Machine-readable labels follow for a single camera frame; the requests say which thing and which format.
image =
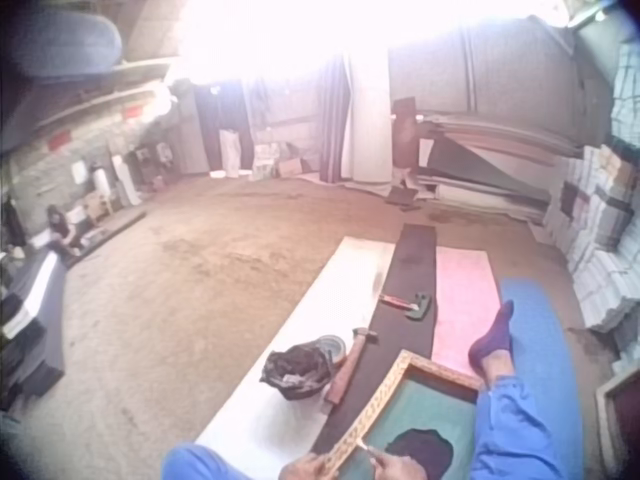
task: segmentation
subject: purple sock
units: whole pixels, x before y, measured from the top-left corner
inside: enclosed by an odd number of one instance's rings
[[[502,304],[496,319],[489,331],[473,342],[469,349],[469,363],[476,370],[482,371],[481,360],[496,350],[511,351],[511,334],[509,320],[513,316],[513,300]]]

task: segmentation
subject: concrete floor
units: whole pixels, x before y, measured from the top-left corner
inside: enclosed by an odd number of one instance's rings
[[[610,356],[588,333],[564,259],[503,216],[438,206],[402,213],[379,197],[302,180],[188,179],[74,267],[64,301],[66,376],[19,414],[51,478],[159,478],[202,431],[345,235],[395,242],[403,223],[438,244],[483,249],[498,279],[548,293],[578,375],[586,478],[600,477],[594,390]]]

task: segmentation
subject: hand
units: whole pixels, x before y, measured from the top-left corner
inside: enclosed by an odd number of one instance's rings
[[[278,480],[318,480],[324,473],[325,461],[325,455],[307,453],[304,457],[285,465]]]
[[[369,447],[375,480],[428,480],[427,472],[411,457],[396,457]]]

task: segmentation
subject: person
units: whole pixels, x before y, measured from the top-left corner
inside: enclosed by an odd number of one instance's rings
[[[533,398],[516,376],[509,322],[512,301],[504,303],[492,326],[469,349],[469,362],[483,377],[487,390],[476,405],[475,451],[471,480],[564,479],[549,431]],[[375,480],[428,480],[425,470],[409,457],[372,449]],[[307,454],[285,466],[279,480],[319,480],[325,456]],[[165,458],[163,480],[248,480],[217,453],[200,445],[175,447]]]
[[[47,207],[47,219],[51,229],[50,246],[62,254],[78,256],[79,250],[82,249],[82,243],[80,243],[76,227],[67,221],[64,213],[55,205]]]

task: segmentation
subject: picture frame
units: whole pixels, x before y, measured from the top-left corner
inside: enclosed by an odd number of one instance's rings
[[[327,478],[340,470],[362,439],[374,426],[402,381],[411,374],[418,374],[447,395],[475,403],[483,382],[476,377],[438,365],[407,350],[402,350],[386,377],[377,388],[367,406],[356,418],[349,430],[327,455],[324,474]]]
[[[596,390],[600,449],[607,475],[617,477],[628,457],[614,400],[625,388],[640,380],[640,366],[616,375]]]

